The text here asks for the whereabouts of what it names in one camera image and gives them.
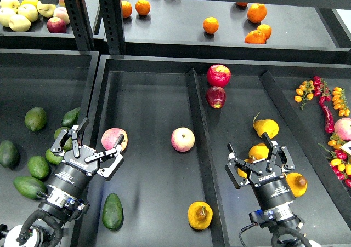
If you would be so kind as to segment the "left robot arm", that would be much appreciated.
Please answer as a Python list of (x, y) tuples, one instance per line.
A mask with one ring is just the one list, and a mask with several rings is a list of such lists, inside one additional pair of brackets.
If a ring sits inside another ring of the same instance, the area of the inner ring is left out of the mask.
[(89, 120), (60, 131), (51, 152), (62, 161), (51, 174), (46, 190), (37, 191), (39, 207), (24, 223), (8, 229), (1, 225), (4, 246), (57, 246), (64, 235), (64, 225), (79, 219), (89, 209), (82, 198), (92, 178), (98, 174), (109, 181), (123, 161), (124, 135), (119, 134), (106, 151), (81, 144), (80, 135)]

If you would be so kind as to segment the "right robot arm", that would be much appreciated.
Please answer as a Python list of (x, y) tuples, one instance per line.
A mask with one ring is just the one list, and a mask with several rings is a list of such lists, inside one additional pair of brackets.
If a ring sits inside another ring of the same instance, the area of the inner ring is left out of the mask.
[(225, 169), (236, 189), (245, 185), (252, 187), (260, 209), (249, 213), (251, 224), (242, 228), (242, 233), (254, 226), (268, 228), (272, 234), (272, 246), (311, 246), (300, 232), (304, 221), (290, 209), (295, 196), (284, 177), (295, 169), (286, 146), (280, 146), (264, 132), (262, 139), (269, 149), (268, 157), (249, 163), (239, 158), (231, 143)]

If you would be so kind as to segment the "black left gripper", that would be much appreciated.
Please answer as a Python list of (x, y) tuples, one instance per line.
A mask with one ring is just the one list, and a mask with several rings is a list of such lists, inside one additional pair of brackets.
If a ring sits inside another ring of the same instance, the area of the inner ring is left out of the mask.
[[(102, 176), (105, 180), (111, 180), (123, 161), (121, 154), (121, 143), (124, 135), (120, 134), (112, 149), (95, 153), (95, 150), (83, 146), (80, 149), (80, 136), (89, 124), (89, 119), (84, 118), (79, 125), (71, 129), (62, 129), (55, 139), (50, 151), (56, 156), (64, 156), (61, 162), (48, 180), (48, 185), (58, 188), (69, 195), (80, 198), (92, 177), (95, 174)], [(63, 145), (72, 138), (72, 149), (64, 152)], [(101, 168), (100, 163), (114, 159), (109, 167)]]

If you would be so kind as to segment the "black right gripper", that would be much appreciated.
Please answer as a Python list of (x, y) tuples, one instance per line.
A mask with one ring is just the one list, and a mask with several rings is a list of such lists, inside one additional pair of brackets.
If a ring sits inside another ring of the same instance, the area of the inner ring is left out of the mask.
[[(225, 169), (236, 189), (251, 184), (263, 211), (288, 211), (295, 197), (282, 173), (295, 170), (295, 164), (287, 146), (278, 145), (267, 132), (261, 137), (269, 149), (267, 159), (246, 162), (239, 158), (232, 144), (228, 143), (229, 155)], [(238, 169), (246, 172), (247, 177), (241, 177)]]

